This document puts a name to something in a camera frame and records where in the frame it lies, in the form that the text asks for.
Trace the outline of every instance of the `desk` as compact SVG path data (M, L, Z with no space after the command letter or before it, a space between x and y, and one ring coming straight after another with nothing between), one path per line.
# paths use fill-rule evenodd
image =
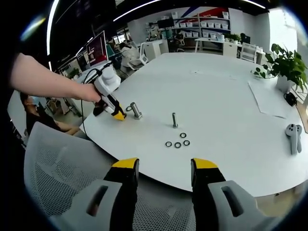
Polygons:
M242 44L240 43L231 43L231 42L222 42L222 41L217 41L217 40L211 40L210 38L197 38L195 39L196 41L196 46L194 49L194 52L196 53L198 50L198 45L199 42L214 42L214 43L221 43L223 44L223 46L237 46L237 47L242 47ZM261 64L261 60L262 60L262 56L265 55L265 52L261 51L261 50L257 50L257 64Z
M157 58L163 53L169 53L168 41L167 39L160 39L151 42L144 43L145 56L149 61Z
M179 189L192 191L196 157L216 163L226 180L253 196L288 190L307 178L308 135L302 135L302 153L291 155L284 130L290 123L302 125L301 119L295 107L287 119L260 113L247 82L273 87L275 79L255 79L250 70L256 66L222 55L163 54L114 92L123 108L136 102L143 118L135 120L132 112L125 121L90 114L86 132L115 158L138 157L141 173ZM183 142L181 132L190 146L166 148L167 141Z

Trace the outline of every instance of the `white pot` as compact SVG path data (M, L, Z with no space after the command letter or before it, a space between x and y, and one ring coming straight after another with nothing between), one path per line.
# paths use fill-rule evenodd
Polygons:
M288 80L286 76L278 76L276 88L283 93L289 92L294 85L295 83Z

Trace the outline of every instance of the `white cabinet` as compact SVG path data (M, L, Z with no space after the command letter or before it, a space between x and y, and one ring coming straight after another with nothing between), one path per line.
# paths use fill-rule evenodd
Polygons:
M236 58L237 45L231 43L223 43L223 55Z

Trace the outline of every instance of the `paper sheet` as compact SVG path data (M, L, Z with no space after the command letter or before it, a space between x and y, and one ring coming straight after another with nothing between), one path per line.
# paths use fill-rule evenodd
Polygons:
M249 82L261 113L287 118L291 106L283 98L283 93L275 88L267 89L257 83Z

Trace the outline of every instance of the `floor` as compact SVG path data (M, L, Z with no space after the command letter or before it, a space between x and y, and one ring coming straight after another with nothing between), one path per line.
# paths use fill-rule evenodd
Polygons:
M217 51L203 51L203 53L221 54ZM54 119L68 124L72 124L76 120L78 120L79 117L73 112L68 112L66 115L57 114L56 116L54 116ZM308 186L307 181L302 185L281 192L278 195L256 197L257 206L267 216L283 217L300 199L305 186Z

